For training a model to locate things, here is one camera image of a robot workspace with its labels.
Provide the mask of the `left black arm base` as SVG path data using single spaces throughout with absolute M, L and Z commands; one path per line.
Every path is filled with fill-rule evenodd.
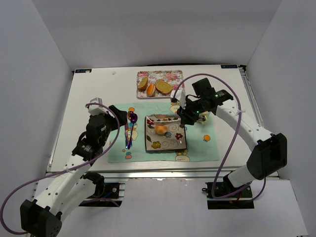
M 94 194 L 89 196 L 88 199 L 93 198 L 111 198 L 118 199 L 120 191 L 124 190 L 125 184 L 118 182 L 107 182 L 105 177 L 95 172 L 88 172 L 82 176 L 83 179 L 92 181 L 95 186 Z

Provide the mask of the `round orange bun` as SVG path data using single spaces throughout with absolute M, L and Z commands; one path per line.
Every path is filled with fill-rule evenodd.
M 155 126 L 155 133 L 157 135 L 164 135 L 168 132 L 168 127 L 166 125 L 156 125 Z

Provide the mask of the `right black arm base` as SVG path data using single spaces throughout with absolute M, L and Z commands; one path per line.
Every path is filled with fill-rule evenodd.
M 206 183 L 206 187 L 202 188 L 202 192 L 206 193 L 206 196 L 208 198 L 214 199 L 214 197 L 211 194 L 212 191 L 212 186 L 213 182 L 208 182 Z M 243 190 L 237 193 L 237 190 L 241 189 L 243 186 L 235 188 L 229 181 L 228 176 L 223 177 L 222 182 L 216 182 L 215 184 L 215 189 L 214 189 L 214 195 L 216 197 L 221 197 L 221 196 L 226 196 L 228 194 L 234 193 L 234 195 L 230 195 L 226 198 L 232 198 L 235 199 L 236 201 L 239 200 L 240 198 L 251 198 L 252 197 L 252 191 L 250 185 L 246 186 Z

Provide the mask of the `metal serving tongs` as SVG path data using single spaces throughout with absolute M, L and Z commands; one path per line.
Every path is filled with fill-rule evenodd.
M 177 114 L 155 114 L 154 115 L 155 122 L 160 122 L 160 123 L 180 123 L 181 118 Z

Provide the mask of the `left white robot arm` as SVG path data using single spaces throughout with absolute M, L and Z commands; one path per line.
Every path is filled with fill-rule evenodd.
M 100 198 L 104 192 L 104 177 L 90 168 L 103 149 L 112 131 L 127 124 L 127 112 L 100 103 L 87 105 L 90 114 L 85 132 L 77 141 L 62 174 L 32 201 L 20 206 L 21 227 L 35 237 L 55 237 L 62 221 L 86 198 Z

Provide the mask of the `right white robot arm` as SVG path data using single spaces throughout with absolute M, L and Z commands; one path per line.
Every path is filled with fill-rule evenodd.
M 171 92 L 172 102 L 178 101 L 177 111 L 183 125 L 194 125 L 202 113 L 211 112 L 234 131 L 232 141 L 224 155 L 227 159 L 230 150 L 239 136 L 249 147 L 251 154 L 245 165 L 223 178 L 219 191 L 221 198 L 235 195 L 254 180 L 263 180 L 287 165 L 287 138 L 282 134 L 273 134 L 250 118 L 242 109 L 236 93 L 231 90 L 216 91 L 208 80 L 208 75 L 193 83 L 195 100 L 180 88 Z

